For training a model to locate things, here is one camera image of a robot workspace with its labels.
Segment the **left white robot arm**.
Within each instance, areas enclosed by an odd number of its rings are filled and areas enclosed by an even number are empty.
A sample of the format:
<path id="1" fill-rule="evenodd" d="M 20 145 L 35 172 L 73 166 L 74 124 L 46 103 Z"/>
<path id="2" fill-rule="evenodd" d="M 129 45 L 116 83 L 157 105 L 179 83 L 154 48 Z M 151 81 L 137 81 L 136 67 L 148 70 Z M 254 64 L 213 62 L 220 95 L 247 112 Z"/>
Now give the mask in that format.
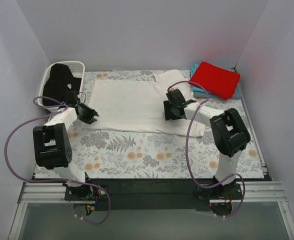
<path id="1" fill-rule="evenodd" d="M 63 106 L 47 123 L 33 129 L 33 144 L 36 164 L 56 172 L 60 178 L 66 179 L 66 186 L 76 191 L 82 200 L 88 200 L 93 196 L 93 187 L 86 183 L 88 175 L 73 161 L 68 129 L 77 120 L 91 125 L 99 115 L 81 102 L 78 95 L 74 90 L 66 93 L 64 103 L 68 108 Z"/>

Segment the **white t shirt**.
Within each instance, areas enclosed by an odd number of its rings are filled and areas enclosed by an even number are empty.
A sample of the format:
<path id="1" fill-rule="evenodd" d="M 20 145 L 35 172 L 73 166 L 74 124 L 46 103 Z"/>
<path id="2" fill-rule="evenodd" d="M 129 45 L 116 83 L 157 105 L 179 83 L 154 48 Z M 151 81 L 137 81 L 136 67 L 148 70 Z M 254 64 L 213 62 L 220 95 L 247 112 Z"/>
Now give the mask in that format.
<path id="1" fill-rule="evenodd" d="M 201 137 L 205 125 L 189 120 L 166 120 L 164 101 L 167 89 L 177 83 L 186 100 L 193 91 L 179 70 L 155 74 L 150 81 L 125 79 L 99 79 L 93 85 L 88 106 L 98 113 L 97 121 L 83 124 L 94 130 L 116 130 L 140 133 L 165 133 Z"/>

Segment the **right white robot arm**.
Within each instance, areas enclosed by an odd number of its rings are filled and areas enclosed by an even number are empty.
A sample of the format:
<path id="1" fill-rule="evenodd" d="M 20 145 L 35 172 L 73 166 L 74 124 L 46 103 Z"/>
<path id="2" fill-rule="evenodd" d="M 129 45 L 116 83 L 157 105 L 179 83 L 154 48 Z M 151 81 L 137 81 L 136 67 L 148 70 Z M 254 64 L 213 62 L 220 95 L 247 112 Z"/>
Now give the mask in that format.
<path id="1" fill-rule="evenodd" d="M 187 169 L 196 184 L 196 192 L 201 198 L 230 197 L 236 189 L 236 170 L 239 158 L 251 141 L 251 136 L 239 112 L 234 108 L 218 110 L 202 106 L 196 100 L 185 100 L 179 89 L 168 90 L 167 100 L 163 102 L 165 120 L 185 119 L 190 123 L 187 128 L 185 155 Z M 195 179 L 189 161 L 189 134 L 194 122 L 211 129 L 213 140 L 219 151 L 219 160 L 212 185 L 203 185 Z"/>

